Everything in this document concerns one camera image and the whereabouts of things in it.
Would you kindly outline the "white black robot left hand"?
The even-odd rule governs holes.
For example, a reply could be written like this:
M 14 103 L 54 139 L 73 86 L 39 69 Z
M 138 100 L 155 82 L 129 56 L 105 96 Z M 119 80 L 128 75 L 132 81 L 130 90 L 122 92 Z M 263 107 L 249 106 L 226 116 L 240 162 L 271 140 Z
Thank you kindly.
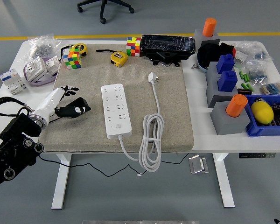
M 56 114 L 58 117 L 76 118 L 83 113 L 91 110 L 86 100 L 82 97 L 77 98 L 65 107 L 57 107 L 65 96 L 75 95 L 79 89 L 73 86 L 62 86 L 53 90 L 30 114 L 30 117 L 37 116 L 48 121 L 49 117 Z

